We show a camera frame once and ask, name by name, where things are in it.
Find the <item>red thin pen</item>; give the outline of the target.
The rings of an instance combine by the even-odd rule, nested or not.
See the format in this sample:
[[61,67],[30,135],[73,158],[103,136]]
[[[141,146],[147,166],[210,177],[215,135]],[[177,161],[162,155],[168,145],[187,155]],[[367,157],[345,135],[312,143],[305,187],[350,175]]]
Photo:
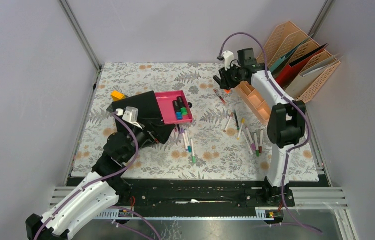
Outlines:
[[217,89],[213,89],[214,93],[217,95],[217,97],[220,99],[220,101],[222,102],[223,105],[227,105],[227,102],[224,100],[224,98],[220,95],[220,93],[218,92]]

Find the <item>blue cap marker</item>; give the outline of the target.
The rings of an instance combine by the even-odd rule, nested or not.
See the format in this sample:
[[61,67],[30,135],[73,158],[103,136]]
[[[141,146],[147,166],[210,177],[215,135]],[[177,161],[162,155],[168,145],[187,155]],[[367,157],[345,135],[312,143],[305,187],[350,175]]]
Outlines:
[[177,100],[174,100],[172,102],[172,104],[173,104],[173,108],[174,108],[176,119],[178,121],[182,120],[183,119],[183,114],[181,112],[181,108],[180,108],[179,102]]

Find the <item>black pen holder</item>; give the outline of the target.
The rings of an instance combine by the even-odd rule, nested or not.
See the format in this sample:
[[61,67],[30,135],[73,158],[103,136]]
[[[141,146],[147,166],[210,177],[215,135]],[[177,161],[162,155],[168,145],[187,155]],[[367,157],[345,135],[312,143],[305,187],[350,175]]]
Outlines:
[[154,91],[148,91],[139,95],[131,96],[119,101],[112,102],[106,109],[115,112],[117,109],[125,110],[127,107],[138,110],[137,122],[151,132],[170,132],[176,128],[175,124],[165,124],[164,117],[158,104]]

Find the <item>green highlighter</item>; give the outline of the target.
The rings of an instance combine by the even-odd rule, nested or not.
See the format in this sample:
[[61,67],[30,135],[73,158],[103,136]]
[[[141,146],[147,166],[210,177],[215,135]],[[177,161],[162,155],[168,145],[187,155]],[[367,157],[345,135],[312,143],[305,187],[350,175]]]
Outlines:
[[183,116],[187,116],[188,115],[188,110],[187,110],[186,104],[185,104],[185,102],[184,102],[184,100],[183,100],[183,98],[181,96],[177,97],[177,102],[178,102],[181,114]]

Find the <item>pink drawer tray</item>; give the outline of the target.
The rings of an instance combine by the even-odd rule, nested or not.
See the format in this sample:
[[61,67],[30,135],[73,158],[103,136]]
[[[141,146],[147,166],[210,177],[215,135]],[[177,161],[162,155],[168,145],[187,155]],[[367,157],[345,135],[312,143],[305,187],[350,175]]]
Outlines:
[[[189,106],[188,100],[186,98],[185,93],[182,90],[176,91],[164,91],[164,92],[156,92],[155,93],[163,121],[166,125],[169,124],[185,124],[185,123],[192,123],[194,120],[191,107]],[[182,120],[176,119],[175,110],[173,107],[173,101],[177,101],[177,97],[182,97],[184,103],[186,105],[188,115],[183,115]]]

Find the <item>teal folder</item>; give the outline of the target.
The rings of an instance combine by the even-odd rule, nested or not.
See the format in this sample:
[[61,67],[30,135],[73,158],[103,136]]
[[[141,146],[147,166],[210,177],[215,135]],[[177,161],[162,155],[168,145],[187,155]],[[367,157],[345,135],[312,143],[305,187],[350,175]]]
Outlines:
[[294,32],[289,34],[282,42],[281,46],[272,57],[269,64],[269,71],[275,77],[291,59],[294,53],[303,44],[310,41],[312,36],[306,36],[301,32]]

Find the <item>red notebook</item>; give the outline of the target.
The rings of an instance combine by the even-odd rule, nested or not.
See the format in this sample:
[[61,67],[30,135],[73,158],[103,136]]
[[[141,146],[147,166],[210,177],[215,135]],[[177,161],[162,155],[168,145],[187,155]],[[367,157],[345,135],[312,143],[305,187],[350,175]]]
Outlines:
[[293,62],[287,64],[275,79],[281,88],[286,88],[292,82],[305,65],[316,55],[320,54],[327,47],[327,43],[301,56]]

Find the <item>beige notebook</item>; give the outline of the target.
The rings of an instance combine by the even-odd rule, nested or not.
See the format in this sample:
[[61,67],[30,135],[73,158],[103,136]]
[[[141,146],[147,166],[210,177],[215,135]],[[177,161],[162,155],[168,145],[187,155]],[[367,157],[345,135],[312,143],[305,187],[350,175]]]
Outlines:
[[296,101],[310,102],[339,67],[340,59],[327,51],[315,55],[287,84],[285,92]]

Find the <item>peach file organizer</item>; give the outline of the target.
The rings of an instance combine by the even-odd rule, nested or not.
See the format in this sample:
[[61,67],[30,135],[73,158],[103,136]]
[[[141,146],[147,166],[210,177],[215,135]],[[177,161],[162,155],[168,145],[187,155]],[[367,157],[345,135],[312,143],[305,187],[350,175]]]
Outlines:
[[257,61],[269,57],[276,82],[296,101],[310,102],[341,64],[340,58],[327,51],[293,22],[278,25]]

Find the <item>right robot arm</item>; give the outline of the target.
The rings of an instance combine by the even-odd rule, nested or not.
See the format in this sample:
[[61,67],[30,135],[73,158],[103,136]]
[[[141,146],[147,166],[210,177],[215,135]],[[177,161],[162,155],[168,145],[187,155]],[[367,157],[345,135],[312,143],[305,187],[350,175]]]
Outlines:
[[285,187],[289,182],[290,152],[305,135],[306,105],[287,95],[266,65],[259,66],[252,48],[241,50],[238,59],[231,51],[222,51],[217,58],[224,66],[214,80],[222,90],[230,91],[247,82],[271,108],[267,136],[273,144],[272,160],[265,178],[271,187],[262,192],[262,199],[265,204],[275,206],[282,200],[282,192],[278,188]]

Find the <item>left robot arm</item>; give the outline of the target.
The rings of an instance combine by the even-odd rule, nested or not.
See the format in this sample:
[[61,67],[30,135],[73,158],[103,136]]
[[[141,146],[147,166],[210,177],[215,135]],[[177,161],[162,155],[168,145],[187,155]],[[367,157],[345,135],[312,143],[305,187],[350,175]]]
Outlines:
[[142,148],[165,144],[176,127],[150,120],[137,127],[120,118],[117,124],[121,129],[108,137],[102,156],[82,182],[47,212],[27,218],[29,240],[71,240],[104,210],[116,204],[126,205],[131,187],[122,175]]

